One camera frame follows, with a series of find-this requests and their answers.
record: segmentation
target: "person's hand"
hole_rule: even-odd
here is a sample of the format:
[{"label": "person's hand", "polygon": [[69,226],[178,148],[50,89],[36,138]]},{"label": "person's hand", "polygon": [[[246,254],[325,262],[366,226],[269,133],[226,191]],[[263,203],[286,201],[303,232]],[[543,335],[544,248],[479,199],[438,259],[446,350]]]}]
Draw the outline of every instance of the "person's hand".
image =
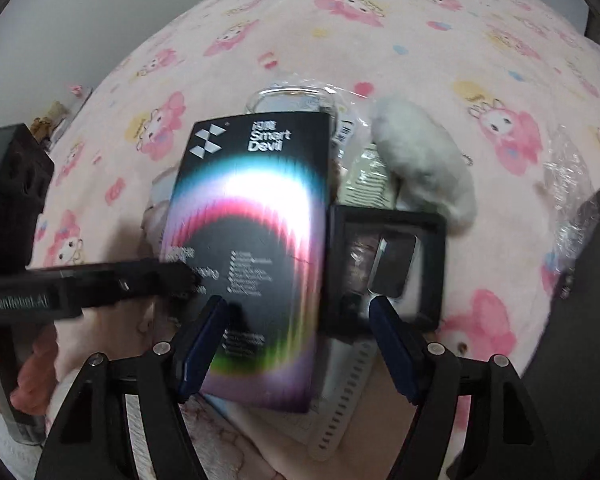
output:
[{"label": "person's hand", "polygon": [[44,327],[33,343],[33,352],[18,374],[18,387],[10,395],[16,410],[29,415],[45,415],[56,387],[54,362],[58,355],[56,327]]}]

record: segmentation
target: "logo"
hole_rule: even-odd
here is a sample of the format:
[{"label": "logo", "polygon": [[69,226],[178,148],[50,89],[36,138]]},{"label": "logo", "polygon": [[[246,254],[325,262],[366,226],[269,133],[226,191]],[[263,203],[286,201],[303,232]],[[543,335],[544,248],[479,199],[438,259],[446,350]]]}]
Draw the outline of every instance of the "logo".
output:
[{"label": "logo", "polygon": [[211,126],[209,126],[208,130],[200,130],[199,132],[196,133],[196,137],[199,137],[200,139],[204,140],[205,141],[204,145],[203,146],[194,146],[189,151],[191,153],[193,153],[195,156],[198,156],[200,158],[205,158],[206,153],[219,152],[220,150],[222,150],[222,146],[218,146],[214,142],[211,142],[209,140],[209,135],[213,135],[213,136],[217,137],[218,135],[223,134],[225,131],[226,130],[224,128],[221,128],[220,126],[216,126],[215,124],[212,124]]}]

